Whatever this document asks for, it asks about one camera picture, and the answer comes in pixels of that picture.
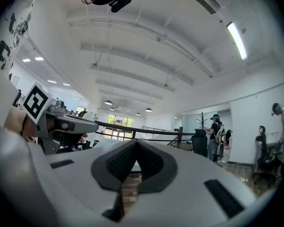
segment white ceiling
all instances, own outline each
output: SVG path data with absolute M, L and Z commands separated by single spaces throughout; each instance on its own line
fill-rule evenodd
M 261 20 L 260 2 L 206 1 L 215 14 L 195 0 L 133 0 L 115 14 L 106 5 L 56 0 L 67 14 L 64 24 L 73 48 L 80 53 L 86 73 L 96 77 L 101 101 L 137 108 L 155 105 L 179 91 L 189 92 L 211 82 L 209 75 L 219 77 L 272 51 L 273 43 L 259 32 L 263 26 L 269 31 Z M 245 61 L 226 28 L 231 21 L 246 47 Z M 18 58 L 25 56 L 34 52 L 23 48 Z M 30 69 L 43 80 L 62 83 L 49 66 L 34 62 Z

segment woman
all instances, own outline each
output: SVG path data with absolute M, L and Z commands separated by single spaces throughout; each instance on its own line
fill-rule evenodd
M 218 143 L 216 142 L 215 135 L 217 135 L 220 129 L 220 117 L 218 114 L 214 114 L 211 118 L 213 121 L 212 127 L 209 130 L 205 130 L 206 134 L 210 135 L 208 150 L 207 150 L 207 158 L 213 161 L 213 154 L 217 154 Z

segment floor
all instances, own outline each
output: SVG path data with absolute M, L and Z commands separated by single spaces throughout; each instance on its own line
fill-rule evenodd
M 252 169 L 249 166 L 239 166 L 235 164 L 223 164 L 219 163 L 223 169 L 232 173 L 239 180 L 244 182 L 257 197 L 260 197 L 265 193 L 269 188 L 267 183 L 263 180 L 254 184 L 252 179 Z M 137 201 L 137 187 L 141 183 L 141 174 L 130 174 L 122 185 L 122 196 L 123 196 L 123 206 L 124 211 L 127 213 L 130 208 Z

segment ceiling light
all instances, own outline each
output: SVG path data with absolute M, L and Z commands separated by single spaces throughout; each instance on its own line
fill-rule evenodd
M 104 103 L 107 104 L 107 105 L 112 105 L 113 104 L 112 101 L 110 101 L 110 100 L 107 100 Z
M 243 41 L 240 37 L 240 34 L 235 26 L 235 24 L 233 22 L 230 22 L 227 26 L 228 30 L 230 31 L 233 39 L 236 42 L 237 48 L 240 52 L 241 58 L 242 60 L 245 60 L 247 58 L 247 54 L 246 54 L 246 50 L 243 44 Z

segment railing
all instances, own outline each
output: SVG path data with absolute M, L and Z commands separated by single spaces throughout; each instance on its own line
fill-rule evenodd
M 124 127 L 124 126 L 119 126 L 119 125 L 115 125 L 115 124 L 110 124 L 110 123 L 104 123 L 104 122 L 99 122 L 99 121 L 95 121 L 99 126 L 103 126 L 103 127 L 109 127 L 109 128 L 114 128 L 114 129 L 119 129 L 119 130 L 124 130 L 124 131 L 132 131 L 132 137 L 124 137 L 125 139 L 136 139 L 136 132 L 140 132 L 140 133 L 151 133 L 151 134 L 163 134 L 163 135 L 175 135 L 175 139 L 174 140 L 149 140 L 149 141 L 169 141 L 169 144 L 172 142 L 177 142 L 177 145 L 179 146 L 179 144 L 182 141 L 186 141 L 186 140 L 182 140 L 182 136 L 183 135 L 195 135 L 194 133 L 183 133 L 183 127 L 180 127 L 179 132 L 173 132 L 173 131 L 155 131 L 155 130 L 146 130 L 146 129 L 137 129 L 137 128 L 130 128 L 130 127 Z M 105 134 L 105 133 L 100 133 L 100 132 L 96 132 L 96 134 L 100 134 L 100 135 L 108 135 L 111 136 L 110 134 Z
M 156 128 L 152 128 L 152 127 L 146 127 L 146 126 L 142 126 L 142 129 L 144 130 L 149 130 L 149 131 L 167 131 L 167 130 L 161 130 L 161 129 L 156 129 Z

